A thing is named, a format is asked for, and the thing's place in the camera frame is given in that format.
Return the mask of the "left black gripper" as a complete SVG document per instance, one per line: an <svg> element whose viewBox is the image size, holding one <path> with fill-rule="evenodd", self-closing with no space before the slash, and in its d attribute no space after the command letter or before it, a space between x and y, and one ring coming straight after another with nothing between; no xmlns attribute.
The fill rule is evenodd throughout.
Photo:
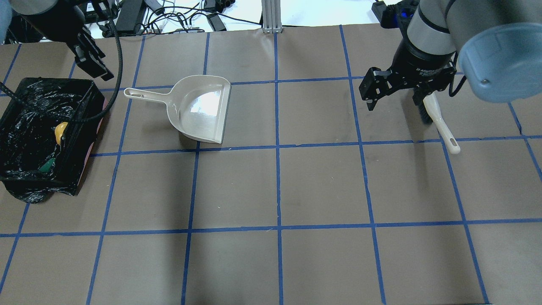
<svg viewBox="0 0 542 305"><path fill-rule="evenodd" d="M74 53L76 65L92 78L111 80L114 75L103 63L102 58L105 54L91 36L81 10L69 8L64 21L66 22L64 40Z"/></svg>

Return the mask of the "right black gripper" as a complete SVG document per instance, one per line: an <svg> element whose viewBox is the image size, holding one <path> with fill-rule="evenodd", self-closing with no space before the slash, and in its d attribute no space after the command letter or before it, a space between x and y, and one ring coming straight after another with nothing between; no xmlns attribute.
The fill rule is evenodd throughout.
<svg viewBox="0 0 542 305"><path fill-rule="evenodd" d="M371 67L359 86L368 111L377 102L401 89L413 89L413 102L420 106L426 96L442 92L452 83L457 69L452 54L433 55L418 50L407 39L399 43L392 64L387 69Z"/></svg>

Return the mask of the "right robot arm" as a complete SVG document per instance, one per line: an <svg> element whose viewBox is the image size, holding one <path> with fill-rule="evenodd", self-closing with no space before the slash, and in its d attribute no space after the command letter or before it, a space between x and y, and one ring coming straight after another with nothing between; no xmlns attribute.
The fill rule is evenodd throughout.
<svg viewBox="0 0 542 305"><path fill-rule="evenodd" d="M377 0L372 11L402 39L391 66L370 68L360 84L370 111L400 89L414 89L416 105L435 91L455 95L457 71L486 102L541 93L540 0Z"/></svg>

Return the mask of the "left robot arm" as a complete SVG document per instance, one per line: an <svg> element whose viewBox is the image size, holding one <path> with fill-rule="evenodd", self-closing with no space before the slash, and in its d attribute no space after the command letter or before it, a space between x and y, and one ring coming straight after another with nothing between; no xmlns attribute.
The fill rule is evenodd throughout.
<svg viewBox="0 0 542 305"><path fill-rule="evenodd" d="M14 15L21 16L48 40L65 43L77 67L92 78L108 81L114 77L102 61L105 54L85 25L83 12L71 0L2 0L1 43Z"/></svg>

